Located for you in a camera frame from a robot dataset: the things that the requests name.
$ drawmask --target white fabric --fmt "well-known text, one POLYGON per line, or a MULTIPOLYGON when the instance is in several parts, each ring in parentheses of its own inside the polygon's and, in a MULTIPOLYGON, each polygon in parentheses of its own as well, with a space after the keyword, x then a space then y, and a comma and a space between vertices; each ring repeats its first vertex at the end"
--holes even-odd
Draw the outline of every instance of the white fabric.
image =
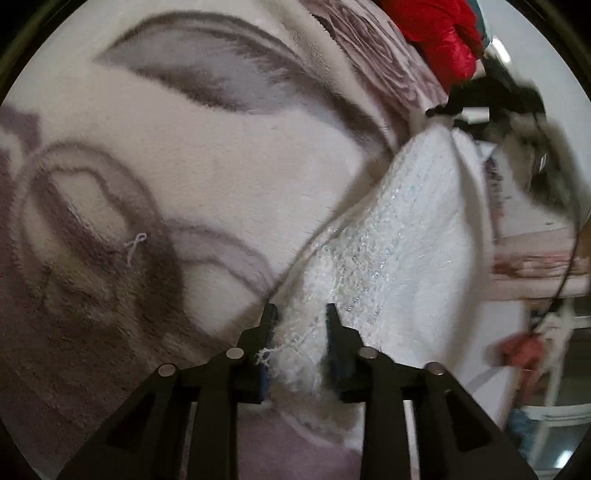
POLYGON ((361 448, 359 407, 337 402, 325 382, 326 303, 399 363, 458 364, 492 252, 480 161, 469 137, 431 121, 380 185, 307 248, 274 298, 280 409, 361 448))

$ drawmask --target gray leaf pattern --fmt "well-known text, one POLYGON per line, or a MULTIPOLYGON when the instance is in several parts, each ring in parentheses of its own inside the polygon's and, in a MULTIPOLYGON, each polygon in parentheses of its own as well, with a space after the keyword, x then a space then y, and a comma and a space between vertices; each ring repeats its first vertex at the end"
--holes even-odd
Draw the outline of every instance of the gray leaf pattern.
POLYGON ((126 32, 97 61, 231 112, 274 113, 297 105, 344 127, 364 147, 377 144, 378 151, 390 153, 369 116, 331 92, 284 43, 239 18, 202 12, 158 15, 126 32))

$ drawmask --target rose pattern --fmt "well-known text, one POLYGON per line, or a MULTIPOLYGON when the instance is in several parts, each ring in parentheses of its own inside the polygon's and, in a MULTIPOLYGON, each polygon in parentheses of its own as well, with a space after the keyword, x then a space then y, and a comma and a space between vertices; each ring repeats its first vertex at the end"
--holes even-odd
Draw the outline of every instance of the rose pattern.
POLYGON ((304 4, 330 23, 336 42, 381 105, 408 119, 409 111, 446 100, 434 74, 386 13, 375 12, 383 17, 380 21, 371 12, 377 7, 370 8, 359 0, 355 1, 357 9, 342 0, 304 0, 304 4))

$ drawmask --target red cloth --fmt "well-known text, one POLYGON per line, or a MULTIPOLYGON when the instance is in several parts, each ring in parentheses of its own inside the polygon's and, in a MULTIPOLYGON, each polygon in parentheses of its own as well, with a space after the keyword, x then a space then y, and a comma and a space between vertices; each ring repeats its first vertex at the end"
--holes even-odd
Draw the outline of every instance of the red cloth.
POLYGON ((406 39, 420 46, 446 92, 472 78, 482 39, 466 0, 382 0, 381 6, 406 39))

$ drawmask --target black cable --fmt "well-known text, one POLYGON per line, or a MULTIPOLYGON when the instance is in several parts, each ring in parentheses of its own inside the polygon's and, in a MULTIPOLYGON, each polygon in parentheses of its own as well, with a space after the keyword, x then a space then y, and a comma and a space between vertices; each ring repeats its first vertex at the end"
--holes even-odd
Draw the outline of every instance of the black cable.
MULTIPOLYGON (((548 148, 551 157, 554 159, 557 159, 558 156, 556 155, 556 151, 552 145, 552 140, 546 134, 546 132, 542 129, 542 127, 540 127, 540 123, 538 121, 537 116, 534 116, 534 118, 535 118, 536 127, 538 128, 538 131, 541 133, 542 137, 544 138, 545 143, 546 143, 545 146, 546 146, 546 148, 548 148)), ((567 190, 569 191, 569 203, 570 203, 570 207, 571 207, 571 214, 573 216, 574 243, 573 243, 573 249, 570 253, 569 264, 566 268, 566 272, 564 273, 563 278, 560 281, 560 285, 558 285, 558 289, 556 290, 556 293, 552 297, 550 304, 548 305, 548 307, 546 308, 544 313, 539 317, 538 324, 543 322, 549 313, 556 312, 560 308, 560 306, 562 305, 563 301, 562 301, 561 295, 564 290, 564 287, 566 286, 566 283, 569 280, 570 274, 573 271, 574 261, 575 261, 576 255, 577 255, 577 249, 579 247, 579 234, 580 234, 580 230, 582 228, 580 204, 579 204, 579 200, 578 200, 578 197, 576 194, 576 188, 574 186, 574 183, 573 183, 571 177, 567 174, 562 175, 561 172, 559 172, 558 170, 554 170, 553 173, 557 174, 557 175, 561 175, 562 179, 564 180, 564 182, 566 184, 567 190)))

